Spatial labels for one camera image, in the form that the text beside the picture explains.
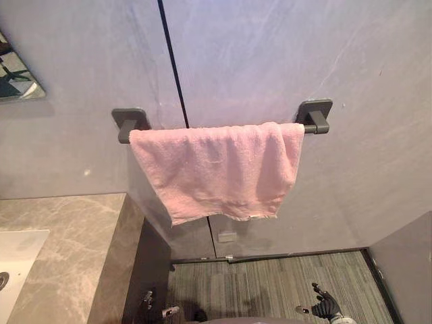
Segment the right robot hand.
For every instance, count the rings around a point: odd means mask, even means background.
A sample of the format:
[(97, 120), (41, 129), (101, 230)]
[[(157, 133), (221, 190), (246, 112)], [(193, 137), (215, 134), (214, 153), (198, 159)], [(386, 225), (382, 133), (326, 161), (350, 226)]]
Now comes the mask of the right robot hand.
[(342, 312), (338, 302), (327, 291), (322, 290), (318, 283), (312, 283), (313, 291), (317, 294), (318, 303), (306, 307), (297, 306), (295, 311), (303, 315), (313, 315), (320, 319), (326, 319), (330, 323), (336, 319), (342, 318)]

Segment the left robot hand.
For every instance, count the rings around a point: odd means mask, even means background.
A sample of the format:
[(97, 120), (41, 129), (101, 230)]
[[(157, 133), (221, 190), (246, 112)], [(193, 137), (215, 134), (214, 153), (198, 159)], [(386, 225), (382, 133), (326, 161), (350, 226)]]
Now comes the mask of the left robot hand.
[(153, 301), (154, 301), (153, 292), (148, 291), (145, 294), (144, 299), (141, 303), (141, 309), (143, 310), (144, 318), (147, 321), (156, 321), (156, 320), (165, 319), (176, 313), (179, 313), (180, 311), (180, 307), (178, 306), (157, 310), (156, 308), (153, 307)]

